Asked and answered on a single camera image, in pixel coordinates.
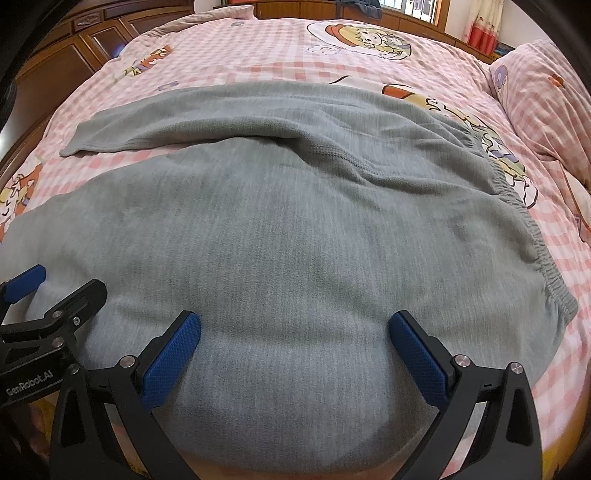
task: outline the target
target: cabinet door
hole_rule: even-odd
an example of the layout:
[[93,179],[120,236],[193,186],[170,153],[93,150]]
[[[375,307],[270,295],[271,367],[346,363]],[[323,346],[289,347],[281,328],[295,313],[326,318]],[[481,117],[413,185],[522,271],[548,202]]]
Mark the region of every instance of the cabinet door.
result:
[[299,18],[299,2],[257,2],[256,16],[261,20],[269,18]]
[[336,2],[300,2],[300,18],[333,20],[336,18]]
[[126,15],[121,22],[133,37],[159,27],[172,20],[185,17],[193,13],[190,7],[154,8],[146,12]]
[[17,76],[17,98],[0,132],[0,171],[5,156],[50,116],[101,63],[77,35],[61,40],[28,59]]
[[104,64],[116,58],[133,35],[125,29],[121,20],[109,20],[83,30],[80,38]]

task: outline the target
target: window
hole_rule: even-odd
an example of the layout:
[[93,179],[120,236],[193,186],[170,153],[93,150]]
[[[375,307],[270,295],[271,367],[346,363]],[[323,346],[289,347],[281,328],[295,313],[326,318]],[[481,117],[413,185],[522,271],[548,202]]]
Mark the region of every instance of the window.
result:
[[440,0],[379,0],[382,5],[391,7],[410,15],[414,18],[419,18],[425,22],[435,22],[435,13],[437,11],[437,2]]

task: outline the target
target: decorative carving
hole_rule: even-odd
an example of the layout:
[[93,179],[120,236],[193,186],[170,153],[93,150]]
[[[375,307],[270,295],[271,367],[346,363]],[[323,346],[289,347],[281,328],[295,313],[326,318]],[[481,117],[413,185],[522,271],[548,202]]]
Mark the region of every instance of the decorative carving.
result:
[[100,23],[100,12],[92,12],[76,18],[74,20],[74,29],[79,31],[82,28],[90,27],[91,25],[95,25],[97,23]]

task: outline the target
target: wooden furniture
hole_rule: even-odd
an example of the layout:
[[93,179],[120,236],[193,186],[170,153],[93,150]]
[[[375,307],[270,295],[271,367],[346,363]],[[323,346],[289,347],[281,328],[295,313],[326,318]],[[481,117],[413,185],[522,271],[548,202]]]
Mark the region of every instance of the wooden furniture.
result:
[[61,103],[134,37],[193,12],[193,0],[82,0],[17,75],[17,98],[0,132],[0,186],[37,146]]
[[381,20],[376,20],[363,15],[361,10],[354,5],[341,7],[332,0],[257,0],[254,2],[233,3],[232,5],[254,5],[255,16],[261,20],[270,18],[309,18],[310,20],[335,20],[337,18],[344,18],[346,20],[358,20],[447,43],[474,55],[477,59],[485,63],[493,62],[492,58],[482,54],[477,49],[446,34],[441,29],[441,25],[445,25],[443,21],[434,25],[405,15],[389,7],[382,6],[383,16]]

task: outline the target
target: wall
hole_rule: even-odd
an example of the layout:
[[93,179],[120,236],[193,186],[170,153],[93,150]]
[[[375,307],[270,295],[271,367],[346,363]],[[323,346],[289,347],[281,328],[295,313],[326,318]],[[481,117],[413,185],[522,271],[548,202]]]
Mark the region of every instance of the wall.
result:
[[195,0],[194,7],[196,12],[206,12],[221,4],[220,0]]
[[538,38],[547,40],[548,35],[521,8],[513,2],[506,1],[501,18],[499,41],[516,47]]
[[[446,33],[456,38],[462,37],[471,3],[472,0],[451,1],[445,27]],[[521,8],[511,0],[505,0],[499,41],[516,47],[538,38],[548,38],[548,36]]]

